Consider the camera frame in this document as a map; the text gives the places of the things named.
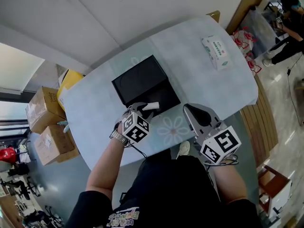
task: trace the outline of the person in black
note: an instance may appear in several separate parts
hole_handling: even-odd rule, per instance
[[[122,133],[121,123],[117,132]],[[213,167],[219,198],[199,159],[181,155],[172,160],[170,149],[143,161],[121,205],[113,210],[112,192],[123,152],[124,144],[112,138],[66,228],[262,227],[233,166]]]
[[[276,27],[287,33],[289,36],[275,45],[270,51],[276,50],[287,43],[280,53],[272,59],[264,59],[263,64],[266,67],[282,62],[293,55],[304,51],[304,9],[299,0],[281,0],[282,6],[288,12],[289,19],[284,19],[283,23],[276,23]]]

